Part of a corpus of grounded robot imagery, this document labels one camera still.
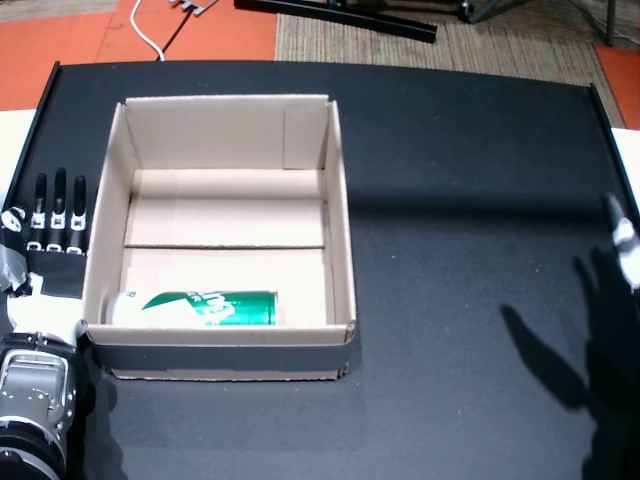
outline open cardboard box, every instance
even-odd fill
[[[113,324],[121,291],[278,293],[274,326]],[[356,310],[335,102],[324,95],[132,98],[116,108],[83,294],[122,378],[335,379]]]

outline robotic arm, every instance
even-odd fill
[[[61,480],[66,434],[88,381],[77,348],[80,301],[41,294],[42,277],[28,273],[24,219],[14,207],[0,225],[0,288],[13,326],[0,342],[0,472]]]

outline soda can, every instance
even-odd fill
[[[158,328],[276,325],[276,292],[120,292],[108,309],[112,325]]]

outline black metal stand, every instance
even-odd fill
[[[616,0],[609,0],[607,3],[607,33],[605,34],[604,42],[612,47],[613,36],[616,29]]]
[[[305,0],[235,0],[234,5],[243,10],[317,18],[423,42],[436,40],[434,25],[357,10],[347,7],[344,0],[329,0],[327,4]]]
[[[463,1],[461,5],[461,16],[463,20],[466,20],[468,23],[475,24],[480,23],[483,20],[487,20],[495,15],[499,15],[500,13],[504,13],[507,10],[511,10],[512,8],[519,7],[520,5],[524,5],[525,3],[530,2],[531,0],[513,0],[513,2],[498,7],[498,3],[500,0],[487,0],[482,5],[478,7],[477,10],[474,9],[474,6],[470,0]],[[616,24],[616,0],[608,0],[607,2],[607,26],[605,32],[605,43],[608,46],[613,45],[613,37],[615,31]]]

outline black table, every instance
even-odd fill
[[[86,478],[571,480],[590,455],[584,478],[617,478],[637,446],[623,387],[639,343],[606,255],[600,195],[626,190],[593,90],[351,65],[63,67],[10,195],[28,204],[37,173],[61,165],[95,189],[126,97],[231,93],[338,101],[360,319],[350,372],[103,374],[76,432]],[[602,353],[588,366],[587,341]]]

